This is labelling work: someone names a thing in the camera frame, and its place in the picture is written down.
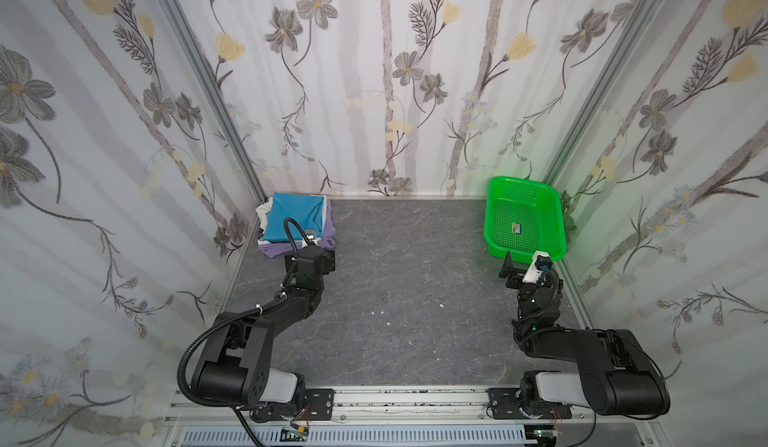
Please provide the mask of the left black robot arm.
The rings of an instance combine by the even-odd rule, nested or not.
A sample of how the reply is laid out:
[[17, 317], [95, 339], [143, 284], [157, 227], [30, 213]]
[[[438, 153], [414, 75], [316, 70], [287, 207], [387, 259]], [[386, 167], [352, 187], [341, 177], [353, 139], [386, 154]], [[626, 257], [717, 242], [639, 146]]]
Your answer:
[[275, 298], [241, 313], [224, 312], [187, 348], [177, 383], [190, 401], [207, 407], [296, 410], [304, 395], [298, 374], [271, 366], [275, 339], [317, 310], [335, 252], [308, 245], [286, 256], [286, 277]]

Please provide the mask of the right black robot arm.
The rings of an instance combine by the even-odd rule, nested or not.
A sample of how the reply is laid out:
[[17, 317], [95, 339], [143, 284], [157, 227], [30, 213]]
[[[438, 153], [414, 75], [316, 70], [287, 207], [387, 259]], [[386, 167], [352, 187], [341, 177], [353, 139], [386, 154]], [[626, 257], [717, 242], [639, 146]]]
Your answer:
[[528, 265], [508, 252], [499, 277], [517, 292], [512, 338], [529, 358], [568, 362], [574, 374], [527, 371], [516, 404], [528, 417], [558, 406], [589, 408], [601, 416], [653, 420], [667, 414], [671, 396], [661, 369], [625, 329], [576, 329], [558, 323], [564, 282], [553, 260], [537, 251]]

